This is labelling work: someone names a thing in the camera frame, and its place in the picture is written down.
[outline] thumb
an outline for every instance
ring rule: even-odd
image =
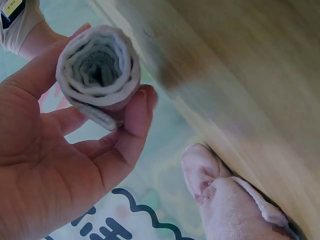
[[[56,68],[59,56],[70,40],[90,28],[86,23],[71,37],[58,41],[43,54],[32,59],[21,70],[8,77],[3,83],[18,87],[39,100],[56,82]]]

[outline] finger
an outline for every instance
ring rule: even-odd
[[[89,27],[90,25],[85,24],[71,37],[53,44],[43,54],[35,57],[21,70],[7,78],[7,83],[24,90],[38,100],[56,82],[57,62],[63,49],[70,40]]]
[[[124,127],[118,130],[114,147],[93,160],[106,192],[119,184],[136,165],[146,142],[156,101],[153,87],[143,86],[126,107]]]
[[[118,139],[118,131],[113,131],[99,140],[87,140],[73,144],[73,147],[90,159],[96,159],[113,148]]]
[[[88,118],[80,113],[74,106],[42,114],[56,121],[63,136],[74,132],[88,120]]]

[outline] wrist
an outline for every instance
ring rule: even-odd
[[[18,54],[30,61],[43,53],[52,44],[64,38],[66,38],[66,36],[54,32],[47,22],[42,21],[30,31]]]

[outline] rolled fabric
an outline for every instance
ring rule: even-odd
[[[80,112],[112,131],[123,124],[124,108],[140,86],[138,55],[118,28],[89,28],[62,51],[56,80]]]

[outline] wood grain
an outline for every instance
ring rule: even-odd
[[[227,165],[320,239],[320,1],[90,2]]]

